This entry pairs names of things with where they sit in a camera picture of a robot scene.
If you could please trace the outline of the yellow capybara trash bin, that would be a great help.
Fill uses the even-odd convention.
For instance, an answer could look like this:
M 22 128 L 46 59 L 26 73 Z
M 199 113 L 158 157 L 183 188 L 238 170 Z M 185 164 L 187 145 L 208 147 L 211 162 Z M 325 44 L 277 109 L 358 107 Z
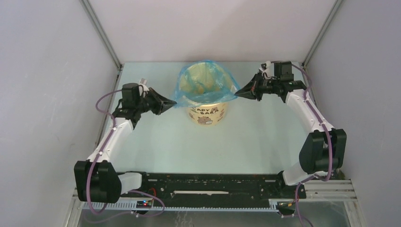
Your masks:
M 188 116 L 193 122 L 202 126 L 212 126 L 220 122 L 227 111 L 228 102 L 187 107 Z

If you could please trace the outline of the blue plastic trash bag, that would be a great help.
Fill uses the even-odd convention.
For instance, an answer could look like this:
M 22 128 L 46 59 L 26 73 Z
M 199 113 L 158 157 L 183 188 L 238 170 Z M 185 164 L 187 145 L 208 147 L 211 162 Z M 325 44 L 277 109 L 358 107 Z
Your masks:
M 179 107 L 229 102 L 240 89 L 231 72 L 222 64 L 203 60 L 184 66 L 178 74 L 172 99 Z

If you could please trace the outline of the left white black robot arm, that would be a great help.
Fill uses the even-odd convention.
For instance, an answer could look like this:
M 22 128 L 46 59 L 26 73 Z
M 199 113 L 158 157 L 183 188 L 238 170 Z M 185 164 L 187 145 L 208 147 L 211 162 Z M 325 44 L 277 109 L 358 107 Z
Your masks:
M 133 133 L 142 114 L 160 115 L 177 103 L 143 83 L 124 84 L 122 97 L 110 116 L 111 125 L 100 144 L 85 161 L 77 161 L 74 176 L 78 198 L 85 202 L 116 203 L 122 194 L 132 191 L 138 197 L 149 192 L 149 183 L 136 172 L 117 173 L 113 162 L 123 143 Z

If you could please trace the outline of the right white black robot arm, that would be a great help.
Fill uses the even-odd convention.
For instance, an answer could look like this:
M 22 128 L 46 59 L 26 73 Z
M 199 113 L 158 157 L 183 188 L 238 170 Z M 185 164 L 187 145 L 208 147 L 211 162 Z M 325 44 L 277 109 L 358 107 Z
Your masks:
M 347 135 L 336 129 L 318 110 L 310 97 L 310 85 L 295 80 L 293 69 L 306 72 L 290 61 L 267 61 L 242 89 L 237 97 L 261 101 L 264 94 L 277 95 L 300 119 L 306 140 L 299 152 L 299 161 L 283 171 L 283 180 L 275 184 L 275 192 L 286 198 L 294 185 L 317 178 L 328 181 L 334 170 L 342 167 Z

